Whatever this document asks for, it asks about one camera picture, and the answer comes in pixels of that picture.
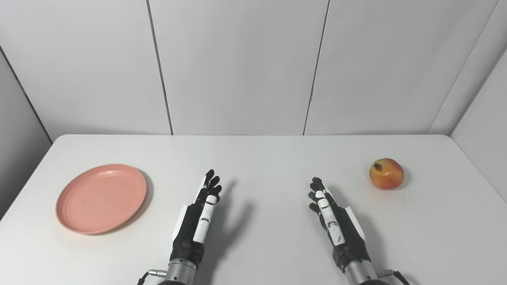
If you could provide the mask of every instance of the white table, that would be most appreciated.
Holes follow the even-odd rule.
[[[401,189],[370,182],[382,157],[406,170]],[[60,191],[107,163],[145,174],[147,204],[111,233],[66,230],[55,217]],[[0,222],[1,283],[127,285],[166,269],[180,205],[210,168],[226,192],[196,285],[347,284],[308,208],[315,175],[354,210],[377,270],[400,270],[412,285],[505,282],[507,205],[448,137],[65,135]]]

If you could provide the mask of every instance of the robot finger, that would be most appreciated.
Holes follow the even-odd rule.
[[[215,176],[209,181],[208,189],[215,187],[220,182],[220,176]]]

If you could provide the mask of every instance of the robotic hand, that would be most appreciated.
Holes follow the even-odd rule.
[[[149,270],[139,279],[142,285],[148,275],[164,277],[159,285],[192,285],[195,273],[204,255],[204,242],[215,205],[220,201],[220,177],[214,170],[206,173],[195,202],[184,206],[175,228],[169,267],[165,270]]]
[[[333,259],[350,285],[389,285],[379,279],[389,275],[409,285],[399,271],[386,270],[377,275],[366,250],[365,234],[352,209],[338,206],[320,178],[314,177],[310,188],[308,196],[313,200],[310,209],[318,214],[333,244]]]

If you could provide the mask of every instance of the cable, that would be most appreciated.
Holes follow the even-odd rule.
[[[403,277],[403,275],[399,271],[395,271],[393,275],[396,278],[398,278],[403,283],[403,285],[410,285],[410,283],[405,279],[405,277]]]
[[[137,285],[143,285],[144,281],[146,281],[146,277],[147,276],[148,276],[148,271],[146,271],[146,273],[141,278],[139,278],[139,281],[137,282]]]

